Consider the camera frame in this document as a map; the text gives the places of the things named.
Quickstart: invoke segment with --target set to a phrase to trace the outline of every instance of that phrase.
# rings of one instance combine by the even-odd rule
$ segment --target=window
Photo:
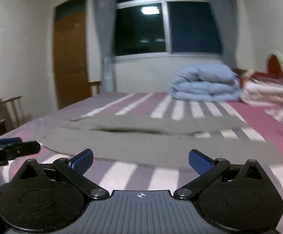
[[[208,0],[118,0],[116,56],[221,52]]]

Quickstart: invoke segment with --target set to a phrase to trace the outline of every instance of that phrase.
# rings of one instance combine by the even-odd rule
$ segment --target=blue comforter
[[[235,73],[228,66],[199,65],[177,73],[171,95],[179,100],[222,102],[237,100],[240,87]]]

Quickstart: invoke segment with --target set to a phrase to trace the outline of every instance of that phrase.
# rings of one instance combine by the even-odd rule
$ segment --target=white window frame
[[[172,52],[171,29],[170,29],[170,22],[169,22],[169,9],[168,9],[167,3],[176,2],[176,1],[177,2],[207,2],[209,3],[209,0],[133,0],[133,1],[128,1],[128,2],[118,3],[117,9],[134,7],[138,5],[161,3],[166,52],[115,56],[115,61],[159,58],[159,57],[193,57],[193,58],[210,58],[210,59],[220,58],[221,55],[217,53],[190,53],[190,52],[173,53]]]

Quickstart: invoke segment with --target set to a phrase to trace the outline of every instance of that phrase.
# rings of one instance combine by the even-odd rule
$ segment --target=gray plastic base
[[[6,234],[18,233],[13,230]],[[114,191],[111,198],[93,201],[84,214],[53,234],[76,233],[228,233],[211,226],[189,201],[173,199],[169,191]],[[275,234],[271,230],[265,234]]]

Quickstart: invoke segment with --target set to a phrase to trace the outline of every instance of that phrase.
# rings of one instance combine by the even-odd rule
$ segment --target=curtain
[[[236,0],[209,0],[222,41],[222,61],[235,68],[238,40],[238,18]]]
[[[96,31],[101,51],[101,91],[116,91],[114,67],[114,31],[117,0],[93,0]]]

